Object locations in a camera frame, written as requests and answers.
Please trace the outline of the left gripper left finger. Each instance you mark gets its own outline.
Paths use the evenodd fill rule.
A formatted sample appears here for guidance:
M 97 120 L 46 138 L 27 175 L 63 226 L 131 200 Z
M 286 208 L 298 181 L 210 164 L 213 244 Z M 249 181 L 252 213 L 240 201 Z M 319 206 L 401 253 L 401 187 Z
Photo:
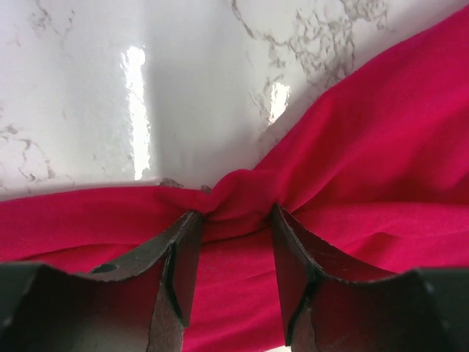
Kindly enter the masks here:
M 3 351 L 180 351 L 191 320 L 202 215 L 89 273 L 1 265 Z

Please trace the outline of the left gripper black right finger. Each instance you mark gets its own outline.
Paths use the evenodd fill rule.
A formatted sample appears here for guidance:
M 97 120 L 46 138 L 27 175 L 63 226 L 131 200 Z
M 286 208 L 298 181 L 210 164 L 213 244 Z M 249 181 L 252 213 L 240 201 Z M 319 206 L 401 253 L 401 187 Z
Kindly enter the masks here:
M 293 351 L 466 351 L 468 270 L 395 274 L 271 212 L 284 341 Z

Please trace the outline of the red t-shirt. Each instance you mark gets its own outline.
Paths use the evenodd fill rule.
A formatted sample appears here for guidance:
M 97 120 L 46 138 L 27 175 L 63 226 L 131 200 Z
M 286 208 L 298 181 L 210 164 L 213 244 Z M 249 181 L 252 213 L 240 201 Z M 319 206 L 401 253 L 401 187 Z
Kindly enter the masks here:
M 389 48 L 325 92 L 252 170 L 210 194 L 95 188 L 1 204 L 1 260 L 84 270 L 186 210 L 208 217 L 186 351 L 280 340 L 274 204 L 367 263 L 468 264 L 468 10 Z

